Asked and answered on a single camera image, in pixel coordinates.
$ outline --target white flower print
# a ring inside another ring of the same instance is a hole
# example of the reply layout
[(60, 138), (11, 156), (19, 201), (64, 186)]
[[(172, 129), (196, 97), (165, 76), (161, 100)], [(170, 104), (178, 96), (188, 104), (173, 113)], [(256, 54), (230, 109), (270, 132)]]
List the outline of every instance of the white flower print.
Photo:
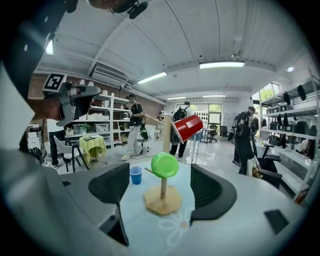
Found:
[(190, 216), (194, 209), (189, 208), (184, 214), (178, 210), (170, 214), (169, 218), (163, 218), (159, 221), (158, 227), (164, 231), (171, 231), (166, 239), (166, 244), (170, 247), (176, 246), (184, 233), (188, 230)]

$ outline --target air conditioner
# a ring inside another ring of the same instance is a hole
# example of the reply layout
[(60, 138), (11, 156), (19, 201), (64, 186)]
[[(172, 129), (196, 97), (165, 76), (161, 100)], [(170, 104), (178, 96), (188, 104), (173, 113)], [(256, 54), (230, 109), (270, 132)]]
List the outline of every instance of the air conditioner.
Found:
[(100, 63), (94, 66), (91, 78), (117, 87), (128, 81), (124, 73)]

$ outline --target ceiling lamp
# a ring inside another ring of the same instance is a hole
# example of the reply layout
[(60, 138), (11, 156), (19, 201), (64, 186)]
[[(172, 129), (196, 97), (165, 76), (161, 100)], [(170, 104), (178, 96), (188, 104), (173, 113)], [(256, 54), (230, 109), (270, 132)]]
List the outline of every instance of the ceiling lamp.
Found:
[(48, 46), (45, 48), (45, 52), (48, 55), (54, 55), (54, 46), (52, 44), (52, 40), (48, 43)]
[(144, 84), (144, 83), (149, 82), (151, 80), (154, 80), (154, 79), (157, 79), (157, 78), (161, 78), (161, 77), (165, 77), (166, 75), (167, 75), (166, 72), (163, 72), (163, 73), (160, 73), (160, 74), (156, 74), (154, 76), (151, 76), (149, 78), (146, 78), (144, 80), (139, 81), (138, 84)]
[(181, 100), (181, 99), (185, 99), (186, 96), (181, 96), (181, 97), (173, 97), (173, 98), (167, 98), (168, 101), (171, 101), (171, 100)]
[(203, 98), (224, 98), (226, 95), (203, 95)]
[(224, 68), (224, 67), (237, 67), (242, 68), (245, 65), (244, 61), (212, 61), (212, 62), (201, 62), (199, 64), (200, 69), (207, 68)]

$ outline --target blue cup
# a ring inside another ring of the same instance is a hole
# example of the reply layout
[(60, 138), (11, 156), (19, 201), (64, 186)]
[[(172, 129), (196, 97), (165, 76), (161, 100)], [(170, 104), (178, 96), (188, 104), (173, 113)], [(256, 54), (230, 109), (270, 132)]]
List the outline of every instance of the blue cup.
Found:
[(140, 166), (132, 166), (130, 168), (130, 177), (133, 184), (139, 185), (141, 183), (142, 172), (143, 169)]

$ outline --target potted plant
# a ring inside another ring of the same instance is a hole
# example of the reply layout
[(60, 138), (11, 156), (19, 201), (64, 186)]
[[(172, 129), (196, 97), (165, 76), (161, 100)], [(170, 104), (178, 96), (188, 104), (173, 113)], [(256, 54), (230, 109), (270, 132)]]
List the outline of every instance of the potted plant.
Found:
[(90, 125), (89, 124), (87, 124), (87, 123), (83, 123), (82, 125), (81, 125), (81, 128), (82, 128), (82, 134), (86, 134), (87, 133), (87, 129), (90, 127)]

